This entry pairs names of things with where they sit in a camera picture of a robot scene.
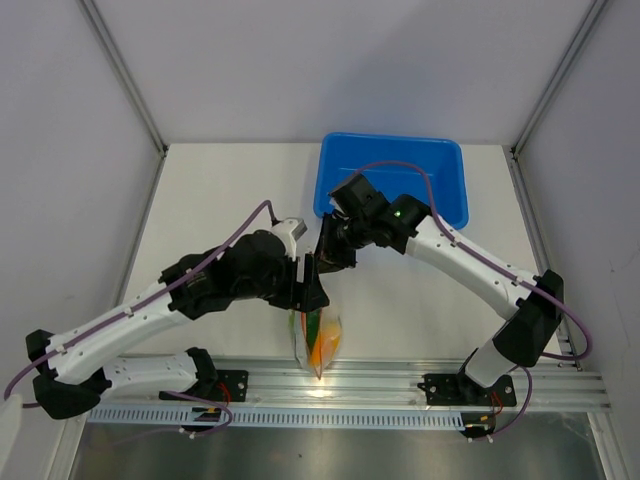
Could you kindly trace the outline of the green cucumber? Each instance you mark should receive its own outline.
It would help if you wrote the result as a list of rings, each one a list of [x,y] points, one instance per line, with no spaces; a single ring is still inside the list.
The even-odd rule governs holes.
[[[301,314],[303,336],[309,349],[312,349],[317,341],[321,327],[321,319],[321,309]]]

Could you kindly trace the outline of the yellow orange mango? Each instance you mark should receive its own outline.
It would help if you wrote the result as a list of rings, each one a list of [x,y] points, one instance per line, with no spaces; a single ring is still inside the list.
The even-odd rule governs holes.
[[[341,343],[342,327],[339,321],[322,322],[314,347],[310,350],[309,366],[317,375],[333,361]]]

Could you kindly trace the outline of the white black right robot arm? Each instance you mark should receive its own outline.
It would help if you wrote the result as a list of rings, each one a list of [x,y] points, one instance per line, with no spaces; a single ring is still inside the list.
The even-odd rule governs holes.
[[[476,349],[458,373],[458,395],[479,403],[500,377],[532,367],[560,323],[564,283],[551,270],[537,276],[508,266],[460,235],[436,212],[435,202],[407,194],[389,201],[361,173],[334,188],[315,257],[321,273],[356,265],[358,250],[375,245],[425,262],[464,286],[504,324]]]

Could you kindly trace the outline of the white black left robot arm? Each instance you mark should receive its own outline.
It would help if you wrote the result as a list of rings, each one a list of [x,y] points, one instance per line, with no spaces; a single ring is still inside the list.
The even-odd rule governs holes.
[[[206,349],[145,358],[123,354],[163,331],[250,299],[302,313],[329,304],[314,256],[298,259],[281,237],[258,230],[231,246],[184,256],[134,300],[73,331],[30,333],[26,345],[38,371],[32,381],[36,401],[62,420],[110,396],[213,400],[219,374]]]

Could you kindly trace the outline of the clear zip bag orange zipper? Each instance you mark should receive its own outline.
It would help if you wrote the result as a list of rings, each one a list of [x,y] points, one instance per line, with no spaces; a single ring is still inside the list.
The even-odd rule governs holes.
[[[310,313],[290,310],[288,325],[298,366],[321,380],[341,346],[339,310],[331,305]]]

